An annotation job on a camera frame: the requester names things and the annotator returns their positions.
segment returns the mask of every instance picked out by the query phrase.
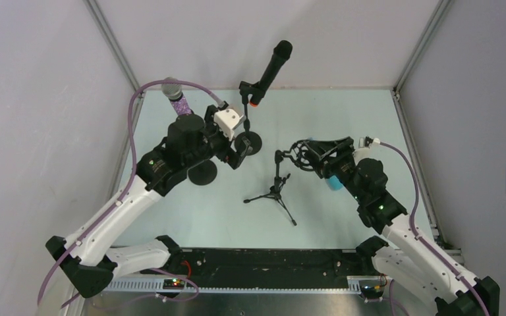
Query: wall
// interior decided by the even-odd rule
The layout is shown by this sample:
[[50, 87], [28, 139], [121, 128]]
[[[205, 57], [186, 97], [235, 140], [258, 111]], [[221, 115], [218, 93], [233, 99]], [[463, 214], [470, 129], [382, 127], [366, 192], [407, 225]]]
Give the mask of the wall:
[[33, 315], [44, 248], [104, 203], [129, 85], [83, 1], [0, 1], [0, 315]]
[[506, 315], [506, 1], [455, 1], [401, 100], [441, 227]]
[[99, 1], [139, 81], [211, 88], [259, 80], [281, 39], [294, 51], [275, 87], [392, 87], [437, 2]]

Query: white table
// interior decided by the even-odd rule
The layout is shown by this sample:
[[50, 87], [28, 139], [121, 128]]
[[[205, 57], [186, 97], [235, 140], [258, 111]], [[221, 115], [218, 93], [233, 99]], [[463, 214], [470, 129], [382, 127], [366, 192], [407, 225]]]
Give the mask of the white table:
[[[215, 92], [240, 105], [236, 90]], [[195, 113], [204, 116], [213, 104], [204, 92], [184, 92]], [[148, 209], [119, 237], [116, 244], [130, 246], [167, 234], [182, 247], [208, 248], [338, 248], [354, 249], [375, 235], [358, 218], [357, 204], [346, 189], [331, 191], [313, 172], [285, 161], [281, 174], [291, 178], [283, 199], [298, 226], [273, 200], [243, 204], [244, 198], [267, 193], [275, 172], [274, 151], [288, 149], [300, 139], [335, 140], [350, 136], [378, 137], [408, 153], [395, 106], [388, 90], [270, 90], [257, 108], [249, 108], [251, 131], [259, 133], [263, 147], [247, 157], [238, 170], [213, 158], [217, 178], [207, 186], [186, 180]], [[167, 98], [156, 90], [146, 92], [135, 131], [137, 157], [152, 150], [167, 134], [177, 115]], [[414, 186], [407, 166], [393, 151], [378, 147], [372, 157], [382, 160], [389, 177], [387, 189], [408, 211], [414, 203]], [[123, 169], [121, 184], [129, 174]], [[431, 236], [425, 207], [420, 204], [416, 222]]]

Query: black disc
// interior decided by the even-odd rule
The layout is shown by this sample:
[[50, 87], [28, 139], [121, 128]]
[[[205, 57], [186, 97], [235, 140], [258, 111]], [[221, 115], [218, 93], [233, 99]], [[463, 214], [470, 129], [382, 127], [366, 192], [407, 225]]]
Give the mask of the black disc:
[[247, 137], [249, 139], [249, 142], [251, 142], [247, 156], [255, 155], [259, 152], [259, 150], [261, 150], [261, 147], [263, 147], [263, 140], [259, 134], [255, 132], [249, 132], [249, 135], [246, 136], [245, 132], [243, 132], [239, 134], [235, 139], [235, 148], [238, 153], [241, 153], [245, 150], [245, 145], [243, 144], [244, 137]]
[[192, 167], [187, 171], [189, 180], [198, 186], [205, 186], [214, 181], [218, 174], [218, 168], [210, 161], [203, 161], [199, 165]]

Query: mini tripod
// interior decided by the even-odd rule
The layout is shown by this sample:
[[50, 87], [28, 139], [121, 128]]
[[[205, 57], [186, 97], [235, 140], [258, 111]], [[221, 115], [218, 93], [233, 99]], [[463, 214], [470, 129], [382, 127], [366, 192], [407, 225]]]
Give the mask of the mini tripod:
[[286, 184], [286, 180], [290, 178], [290, 174], [288, 174], [287, 176], [280, 177], [280, 163], [283, 160], [284, 160], [284, 153], [279, 150], [275, 151], [274, 162], [276, 163], [276, 175], [274, 177], [274, 185], [270, 187], [269, 193], [263, 194], [262, 196], [254, 197], [252, 199], [244, 199], [243, 203], [249, 203], [251, 201], [255, 201], [256, 199], [263, 199], [263, 198], [273, 199], [276, 202], [278, 202], [278, 204], [280, 204], [280, 206], [282, 206], [284, 210], [286, 210], [286, 213], [288, 213], [288, 216], [290, 216], [292, 224], [294, 224], [294, 226], [298, 226], [298, 224], [290, 214], [290, 211], [288, 211], [288, 208], [284, 204], [284, 201], [282, 201], [282, 195], [280, 194], [280, 192], [282, 191], [282, 187], [284, 187], [284, 184]]

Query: black microphone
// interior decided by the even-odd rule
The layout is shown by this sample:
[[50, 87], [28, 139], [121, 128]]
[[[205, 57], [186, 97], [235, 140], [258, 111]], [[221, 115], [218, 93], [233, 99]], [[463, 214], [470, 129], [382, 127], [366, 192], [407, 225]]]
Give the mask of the black microphone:
[[272, 54], [272, 58], [270, 63], [268, 64], [261, 80], [257, 82], [256, 86], [262, 93], [253, 93], [251, 95], [251, 99], [249, 103], [256, 107], [259, 102], [265, 96], [265, 93], [269, 89], [270, 85], [276, 78], [276, 75], [280, 71], [280, 68], [290, 59], [290, 54], [292, 53], [292, 44], [289, 41], [280, 41], [276, 47], [274, 47], [274, 51]]

